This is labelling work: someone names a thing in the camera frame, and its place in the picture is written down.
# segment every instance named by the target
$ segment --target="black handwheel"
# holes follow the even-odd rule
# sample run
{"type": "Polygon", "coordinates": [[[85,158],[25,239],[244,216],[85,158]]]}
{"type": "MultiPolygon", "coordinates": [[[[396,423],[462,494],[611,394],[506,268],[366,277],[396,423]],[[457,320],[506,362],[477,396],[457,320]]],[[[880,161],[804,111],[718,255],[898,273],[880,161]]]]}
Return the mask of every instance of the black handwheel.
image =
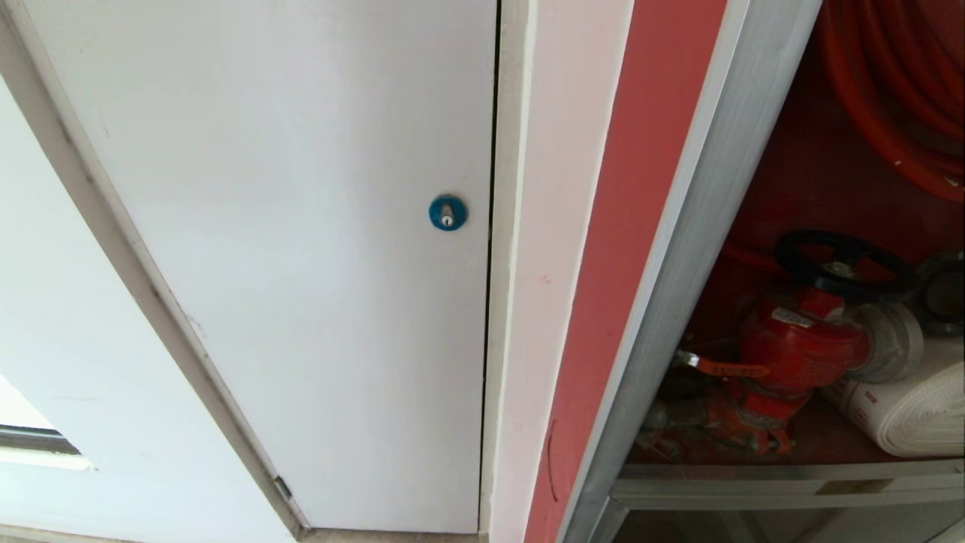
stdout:
{"type": "Polygon", "coordinates": [[[797,280],[850,302],[902,301],[918,286],[915,269],[888,249],[844,234],[821,230],[795,230],[781,236],[774,258],[797,280]],[[830,247],[828,262],[813,262],[804,245],[830,247]],[[892,274],[885,280],[864,280],[855,272],[862,260],[871,260],[892,274]]]}

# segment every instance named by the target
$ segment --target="red stripe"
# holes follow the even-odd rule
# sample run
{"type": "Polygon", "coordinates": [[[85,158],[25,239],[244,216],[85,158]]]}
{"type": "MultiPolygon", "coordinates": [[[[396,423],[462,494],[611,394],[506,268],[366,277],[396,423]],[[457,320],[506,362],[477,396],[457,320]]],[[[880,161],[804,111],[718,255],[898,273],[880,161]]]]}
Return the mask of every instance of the red stripe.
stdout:
{"type": "Polygon", "coordinates": [[[637,0],[634,5],[527,543],[556,541],[726,4],[637,0]]]}

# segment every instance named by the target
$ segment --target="rolled white hose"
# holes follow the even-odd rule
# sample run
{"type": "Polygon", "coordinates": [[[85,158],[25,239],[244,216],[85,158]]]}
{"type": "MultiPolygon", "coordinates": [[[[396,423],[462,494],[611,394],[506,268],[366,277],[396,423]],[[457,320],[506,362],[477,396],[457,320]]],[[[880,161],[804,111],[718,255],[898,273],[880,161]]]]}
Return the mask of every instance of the rolled white hose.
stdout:
{"type": "Polygon", "coordinates": [[[962,338],[929,338],[921,367],[877,385],[843,379],[822,393],[887,453],[961,456],[965,442],[962,338]]]}

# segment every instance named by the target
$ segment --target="lock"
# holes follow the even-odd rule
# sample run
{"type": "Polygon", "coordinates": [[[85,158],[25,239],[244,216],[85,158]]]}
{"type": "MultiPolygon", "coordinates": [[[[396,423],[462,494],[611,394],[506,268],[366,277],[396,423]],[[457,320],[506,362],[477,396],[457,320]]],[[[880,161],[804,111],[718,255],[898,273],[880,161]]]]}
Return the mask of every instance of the lock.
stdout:
{"type": "Polygon", "coordinates": [[[469,210],[457,196],[442,194],[432,200],[428,207],[428,219],[432,225],[444,232],[458,230],[466,219],[469,218],[469,210]]]}

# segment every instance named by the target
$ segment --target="red fire hose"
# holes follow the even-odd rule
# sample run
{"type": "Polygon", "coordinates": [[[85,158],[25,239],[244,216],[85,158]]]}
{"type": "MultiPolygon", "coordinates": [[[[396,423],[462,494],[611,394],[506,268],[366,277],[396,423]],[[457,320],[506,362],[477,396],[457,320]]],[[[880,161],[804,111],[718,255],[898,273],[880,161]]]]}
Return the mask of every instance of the red fire hose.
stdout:
{"type": "Polygon", "coordinates": [[[874,151],[915,186],[962,203],[965,45],[954,19],[965,17],[965,0],[940,2],[825,0],[820,45],[841,104],[874,151]],[[926,131],[903,129],[881,90],[926,131]]]}

